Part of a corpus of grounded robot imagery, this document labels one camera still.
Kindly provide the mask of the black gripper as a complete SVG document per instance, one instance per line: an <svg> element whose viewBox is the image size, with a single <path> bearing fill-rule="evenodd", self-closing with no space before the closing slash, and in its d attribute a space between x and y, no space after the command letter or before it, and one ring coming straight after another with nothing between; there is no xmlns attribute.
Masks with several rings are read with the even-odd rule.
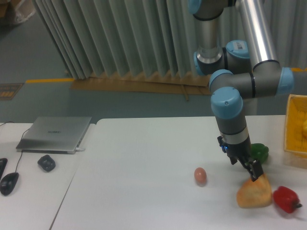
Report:
<svg viewBox="0 0 307 230"><path fill-rule="evenodd" d="M239 161L250 174L253 182L263 175L261 162L259 160L252 161L251 159L251 142L249 137L238 144L228 144L223 141L222 136L219 136L217 140L222 151L230 158L231 164L234 165Z"/></svg>

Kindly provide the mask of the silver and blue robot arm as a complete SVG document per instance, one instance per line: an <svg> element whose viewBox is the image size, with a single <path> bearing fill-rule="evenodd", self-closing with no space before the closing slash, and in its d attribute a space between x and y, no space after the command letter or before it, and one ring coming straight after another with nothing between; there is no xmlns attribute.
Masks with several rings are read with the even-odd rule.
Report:
<svg viewBox="0 0 307 230"><path fill-rule="evenodd" d="M218 22L224 9L235 7L240 14L244 40L221 47ZM222 151L230 162L248 171L251 180L263 175L259 158L251 155L251 142L244 113L244 100L290 93L294 77L281 67L262 0L190 0L196 21L199 47L193 55L197 72L209 75L211 109L215 115Z"/></svg>

